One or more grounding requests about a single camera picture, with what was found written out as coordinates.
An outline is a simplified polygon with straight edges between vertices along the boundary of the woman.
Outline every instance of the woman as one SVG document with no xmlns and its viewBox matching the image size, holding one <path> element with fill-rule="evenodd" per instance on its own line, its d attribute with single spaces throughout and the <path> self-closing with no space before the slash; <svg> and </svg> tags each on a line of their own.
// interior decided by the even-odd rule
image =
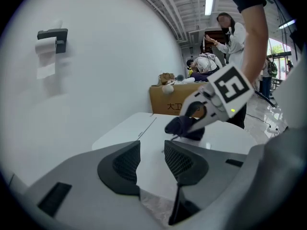
<svg viewBox="0 0 307 230">
<path fill-rule="evenodd" d="M 246 37 L 245 28 L 241 23 L 236 23 L 228 13 L 220 13 L 216 19 L 224 33 L 226 44 L 221 44 L 208 35 L 205 38 L 214 43 L 224 54 L 229 54 L 229 63 L 241 69 Z"/>
<path fill-rule="evenodd" d="M 272 76 L 268 73 L 269 66 L 269 58 L 267 57 L 263 66 L 263 74 L 262 74 L 262 94 L 270 99 L 270 89 L 271 89 L 271 80 Z"/>
<path fill-rule="evenodd" d="M 200 54 L 195 60 L 189 59 L 187 66 L 197 68 L 199 73 L 206 75 L 211 75 L 223 67 L 219 58 L 210 53 Z"/>
<path fill-rule="evenodd" d="M 236 3 L 239 12 L 243 16 L 247 32 L 242 72 L 250 83 L 253 83 L 261 72 L 266 59 L 268 27 L 263 9 L 263 4 L 265 3 L 263 0 L 233 1 Z M 304 7 L 306 0 L 293 0 L 292 2 L 289 2 L 289 0 L 279 0 L 279 2 L 287 9 L 291 18 L 297 19 L 297 40 L 300 40 L 302 43 L 306 42 L 306 16 L 302 9 L 299 9 Z M 296 108 L 289 108 L 289 114 L 293 112 L 294 109 Z M 300 210 L 296 212 L 293 212 L 293 210 L 296 205 L 300 204 L 302 198 L 306 196 L 306 190 L 304 190 L 304 186 L 306 185 L 306 172 L 302 172 L 301 176 L 296 177 L 297 179 L 293 180 L 291 186 L 289 186 L 288 182 L 284 184 L 286 187 L 281 183 L 279 183 L 278 187 L 276 187 L 276 185 L 272 186 L 269 183 L 271 181 L 273 182 L 274 179 L 277 178 L 277 175 L 280 175 L 281 171 L 286 168 L 286 163 L 281 165 L 280 158 L 291 158 L 292 148 L 298 147 L 289 145 L 289 153 L 286 156 L 278 153 L 272 155 L 272 150 L 282 150 L 282 152 L 284 152 L 284 149 L 280 149 L 280 146 L 284 143 L 287 144 L 287 141 L 290 140 L 289 137 L 285 137 L 285 135 L 287 135 L 286 132 L 274 138 L 275 141 L 269 141 L 265 145 L 264 153 L 261 155 L 260 162 L 257 165 L 257 172 L 252 179 L 250 188 L 245 193 L 245 196 L 242 197 L 241 202 L 236 206 L 236 210 L 232 212 L 228 224 L 225 224 L 228 229 L 268 229 L 272 226 L 275 228 L 283 228 L 287 225 L 293 226 L 293 224 L 297 226 L 293 228 L 299 228 L 302 224 L 305 224 L 305 214 L 301 214 Z M 301 132 L 301 134 L 306 133 L 303 129 L 294 129 L 294 132 Z M 302 162 L 302 157 L 298 160 L 300 160 L 300 164 L 302 164 L 301 168 L 304 168 L 306 166 L 305 161 Z M 276 170 L 272 169 L 274 167 L 274 162 L 278 164 L 276 167 L 278 169 Z M 278 203 L 270 205 L 270 199 L 276 199 L 278 197 L 280 199 Z"/>
</svg>

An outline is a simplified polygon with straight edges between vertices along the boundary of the white floor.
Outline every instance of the white floor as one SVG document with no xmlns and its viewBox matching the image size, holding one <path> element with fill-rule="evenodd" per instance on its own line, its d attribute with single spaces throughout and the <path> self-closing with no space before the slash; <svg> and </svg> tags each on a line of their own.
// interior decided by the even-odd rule
<svg viewBox="0 0 307 230">
<path fill-rule="evenodd" d="M 261 99 L 258 96 L 253 96 L 249 100 L 246 113 L 244 129 L 252 135 L 258 144 L 264 144 L 270 138 L 277 135 L 268 131 L 268 124 L 270 124 L 273 129 L 277 128 L 280 133 L 282 133 L 287 127 L 281 109 L 279 107 L 272 107 L 264 99 Z M 259 119 L 251 117 L 248 114 L 257 117 L 268 124 L 261 122 Z"/>
</svg>

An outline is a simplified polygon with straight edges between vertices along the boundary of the white jacket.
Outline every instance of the white jacket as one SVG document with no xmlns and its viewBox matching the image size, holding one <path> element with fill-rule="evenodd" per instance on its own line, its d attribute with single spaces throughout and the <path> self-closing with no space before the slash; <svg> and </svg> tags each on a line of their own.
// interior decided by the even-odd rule
<svg viewBox="0 0 307 230">
<path fill-rule="evenodd" d="M 224 45 L 217 44 L 217 48 L 225 54 L 230 54 L 229 63 L 234 64 L 239 69 L 242 68 L 243 55 L 244 55 L 244 43 L 246 37 L 246 31 L 241 23 L 235 24 L 235 33 L 232 33 L 231 27 L 229 28 L 229 44 Z"/>
<path fill-rule="evenodd" d="M 200 54 L 196 59 L 196 62 L 200 73 L 213 71 L 217 68 L 217 66 L 220 69 L 223 67 L 219 58 L 210 53 Z"/>
</svg>

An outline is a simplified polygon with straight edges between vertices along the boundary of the white tabletop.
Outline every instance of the white tabletop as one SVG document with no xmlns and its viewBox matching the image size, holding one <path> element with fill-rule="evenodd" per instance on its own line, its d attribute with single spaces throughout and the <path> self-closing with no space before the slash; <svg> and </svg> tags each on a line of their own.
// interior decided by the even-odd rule
<svg viewBox="0 0 307 230">
<path fill-rule="evenodd" d="M 176 116 L 136 113 L 97 140 L 93 144 L 92 150 L 139 138 L 141 162 L 136 171 L 137 185 L 142 190 L 154 195 L 175 200 L 177 182 L 169 170 L 162 152 L 164 141 L 173 137 L 166 134 L 164 128 L 174 117 Z M 209 143 L 213 150 L 242 154 L 248 154 L 250 148 L 257 144 L 255 139 L 245 130 L 220 121 L 206 127 L 201 141 L 186 138 L 177 138 L 176 141 L 203 148 Z"/>
</svg>

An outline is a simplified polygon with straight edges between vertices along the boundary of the person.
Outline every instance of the person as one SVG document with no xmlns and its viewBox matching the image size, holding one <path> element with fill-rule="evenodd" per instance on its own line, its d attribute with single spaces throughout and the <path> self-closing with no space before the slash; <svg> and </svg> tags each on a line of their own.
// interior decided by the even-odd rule
<svg viewBox="0 0 307 230">
<path fill-rule="evenodd" d="M 228 13 L 220 13 L 216 19 L 222 28 L 226 44 L 221 44 L 208 35 L 205 39 L 212 42 L 224 54 L 229 54 L 229 63 L 241 69 L 246 37 L 245 28 L 241 23 L 236 23 Z"/>
<path fill-rule="evenodd" d="M 292 64 L 291 60 L 288 60 L 287 65 L 289 67 L 289 72 L 290 72 L 292 70 L 292 68 L 293 68 L 293 64 Z"/>
<path fill-rule="evenodd" d="M 268 99 L 270 99 L 270 89 L 271 89 L 271 80 L 272 80 L 272 76 L 268 72 L 269 62 L 270 60 L 267 57 L 263 65 L 263 74 L 262 74 L 262 94 Z"/>
<path fill-rule="evenodd" d="M 233 0 L 242 14 L 246 38 L 241 71 L 252 84 L 259 76 L 268 48 L 269 32 L 263 6 L 265 0 Z"/>
<path fill-rule="evenodd" d="M 194 78 L 195 82 L 207 82 L 207 78 L 209 77 L 209 75 L 203 74 L 203 73 L 199 73 L 198 69 L 196 67 L 191 68 L 192 73 L 189 76 L 190 78 Z"/>
<path fill-rule="evenodd" d="M 197 68 L 199 73 L 208 76 L 223 67 L 219 58 L 210 53 L 200 54 L 199 57 L 195 59 L 195 61 L 189 59 L 187 61 L 187 66 L 192 69 Z"/>
</svg>

